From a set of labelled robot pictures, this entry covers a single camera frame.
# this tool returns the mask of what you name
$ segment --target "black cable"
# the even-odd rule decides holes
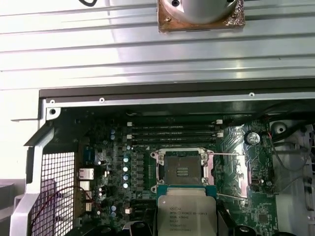
[[[92,2],[86,2],[84,0],[79,0],[79,2],[81,2],[84,6],[93,7],[93,6],[95,6],[97,0],[93,0]]]
[[[279,157],[279,155],[277,153],[276,147],[274,145],[273,138],[271,137],[270,133],[268,133],[268,137],[269,137],[269,140],[270,140],[270,144],[271,144],[272,150],[274,151],[274,154],[276,156],[276,159],[279,161],[279,163],[280,163],[282,168],[284,168],[285,170],[290,171],[290,172],[297,172],[297,171],[300,171],[301,169],[303,169],[303,167],[306,165],[306,163],[307,163],[307,161],[308,161],[308,159],[309,159],[309,157],[311,155],[312,145],[313,145],[313,142],[314,142],[314,131],[312,131],[312,134],[311,134],[310,147],[308,149],[308,152],[304,156],[305,160],[304,160],[303,164],[297,169],[289,169],[283,164],[283,162],[281,161],[281,158]]]
[[[279,115],[274,115],[274,116],[271,116],[273,121],[275,120],[281,120],[283,119],[283,117],[286,117],[289,113],[297,110],[300,105],[306,105],[306,102],[304,100],[287,100],[287,101],[283,101],[283,102],[280,102],[280,103],[277,103],[277,104],[274,104],[270,107],[267,107],[265,108],[264,110],[260,111],[260,112],[257,112],[251,116],[248,116],[248,117],[245,117],[241,120],[228,120],[226,123],[227,126],[240,126],[240,125],[243,125],[245,123],[248,123],[248,122],[251,122],[253,120],[257,120],[257,119],[260,119],[264,116],[266,116],[269,112],[272,112],[272,111],[275,111],[275,109],[277,108],[281,108],[281,107],[285,107],[287,105],[294,105],[294,107],[288,111],[286,111],[285,113],[282,113],[282,114],[279,114]]]

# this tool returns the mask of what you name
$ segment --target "capacitor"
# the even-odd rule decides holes
[[[105,191],[106,190],[106,186],[100,187],[98,190],[99,190],[99,192]]]
[[[124,175],[123,179],[127,181],[129,179],[129,175]]]
[[[257,144],[260,143],[260,136],[259,136],[259,134],[255,133],[255,132],[251,132],[251,131],[250,131],[250,132],[247,133],[245,136],[246,136],[245,141],[246,141],[246,143],[247,143],[248,145],[253,145],[253,146],[255,146],[255,145],[257,145]]]
[[[106,164],[106,161],[98,161],[98,164],[99,164],[99,165],[105,165],[105,164]]]
[[[101,191],[98,195],[101,197],[106,194],[106,191]]]

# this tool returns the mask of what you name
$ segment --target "wire mesh grille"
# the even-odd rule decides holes
[[[64,236],[73,227],[74,153],[43,155],[41,193],[32,209],[32,236]]]

